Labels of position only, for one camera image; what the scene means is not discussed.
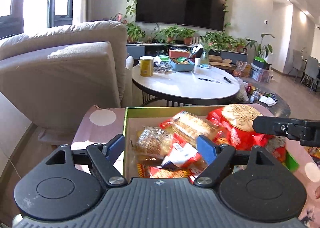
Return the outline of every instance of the white polka dot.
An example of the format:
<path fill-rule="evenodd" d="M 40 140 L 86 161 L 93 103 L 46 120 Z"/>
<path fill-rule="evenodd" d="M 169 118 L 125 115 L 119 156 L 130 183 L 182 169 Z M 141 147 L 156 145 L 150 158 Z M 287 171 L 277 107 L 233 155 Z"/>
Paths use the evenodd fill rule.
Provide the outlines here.
<path fill-rule="evenodd" d="M 304 166 L 304 171 L 306 172 L 308 179 L 310 179 L 312 182 L 320 181 L 320 169 L 315 163 L 313 162 L 307 163 Z"/>
<path fill-rule="evenodd" d="M 98 126 L 106 126 L 112 124 L 116 120 L 116 114 L 108 109 L 101 109 L 90 115 L 90 122 Z"/>

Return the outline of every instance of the television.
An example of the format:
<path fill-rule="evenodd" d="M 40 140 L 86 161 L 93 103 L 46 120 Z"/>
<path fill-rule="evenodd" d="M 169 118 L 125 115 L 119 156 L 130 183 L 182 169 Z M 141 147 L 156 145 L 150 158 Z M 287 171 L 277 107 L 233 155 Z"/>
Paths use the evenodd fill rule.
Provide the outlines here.
<path fill-rule="evenodd" d="M 137 0 L 136 22 L 223 30 L 225 0 Z"/>

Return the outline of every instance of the yellow canister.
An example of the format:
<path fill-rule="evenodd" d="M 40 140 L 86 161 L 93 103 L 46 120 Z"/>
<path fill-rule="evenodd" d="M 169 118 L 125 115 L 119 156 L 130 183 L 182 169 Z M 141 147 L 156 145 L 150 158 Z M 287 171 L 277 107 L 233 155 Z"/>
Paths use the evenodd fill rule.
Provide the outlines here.
<path fill-rule="evenodd" d="M 140 75 L 153 76 L 153 59 L 151 56 L 140 57 Z"/>

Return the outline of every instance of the terracotta pot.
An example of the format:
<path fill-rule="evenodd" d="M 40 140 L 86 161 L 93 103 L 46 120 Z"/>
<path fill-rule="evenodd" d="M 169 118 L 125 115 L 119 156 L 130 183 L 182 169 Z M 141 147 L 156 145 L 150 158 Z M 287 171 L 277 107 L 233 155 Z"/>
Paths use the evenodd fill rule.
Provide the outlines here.
<path fill-rule="evenodd" d="M 243 53 L 243 46 L 237 46 L 237 52 Z"/>
<path fill-rule="evenodd" d="M 136 40 L 133 40 L 131 36 L 128 36 L 127 43 L 136 43 Z"/>
<path fill-rule="evenodd" d="M 183 39 L 184 45 L 191 45 L 191 42 L 192 42 L 192 37 L 188 37 L 188 38 Z"/>
<path fill-rule="evenodd" d="M 167 43 L 170 43 L 173 41 L 173 37 L 167 37 Z"/>

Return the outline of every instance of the white marble tabletop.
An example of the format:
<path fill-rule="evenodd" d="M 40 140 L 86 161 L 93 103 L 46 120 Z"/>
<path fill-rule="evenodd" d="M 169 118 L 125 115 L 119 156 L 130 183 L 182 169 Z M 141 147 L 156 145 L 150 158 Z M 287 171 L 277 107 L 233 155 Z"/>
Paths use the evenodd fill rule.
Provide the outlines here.
<path fill-rule="evenodd" d="M 231 83 L 224 80 L 224 77 L 231 80 Z M 234 96 L 240 89 L 238 81 L 233 76 L 213 66 L 208 69 L 197 67 L 195 72 L 154 73 L 152 77 L 142 77 L 140 66 L 137 65 L 133 68 L 132 78 L 136 83 L 155 92 L 196 100 L 228 98 Z M 216 80 L 221 83 L 198 78 Z"/>

